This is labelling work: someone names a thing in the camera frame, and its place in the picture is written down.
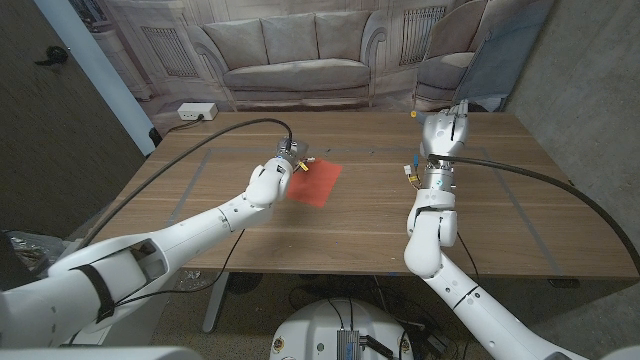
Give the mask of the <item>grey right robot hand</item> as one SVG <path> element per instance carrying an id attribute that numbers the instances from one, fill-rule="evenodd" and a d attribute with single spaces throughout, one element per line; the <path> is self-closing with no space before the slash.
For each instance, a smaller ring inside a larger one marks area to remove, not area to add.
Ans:
<path id="1" fill-rule="evenodd" d="M 468 101 L 462 100 L 450 109 L 438 113 L 416 113 L 422 125 L 420 154 L 455 156 L 464 147 L 469 135 Z"/>

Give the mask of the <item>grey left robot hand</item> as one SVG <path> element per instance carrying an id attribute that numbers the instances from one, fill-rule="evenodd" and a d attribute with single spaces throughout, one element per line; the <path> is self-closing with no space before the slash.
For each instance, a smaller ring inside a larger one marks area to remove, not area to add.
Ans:
<path id="1" fill-rule="evenodd" d="M 286 160 L 293 168 L 305 159 L 309 145 L 307 142 L 288 137 L 281 138 L 276 148 L 276 157 Z"/>

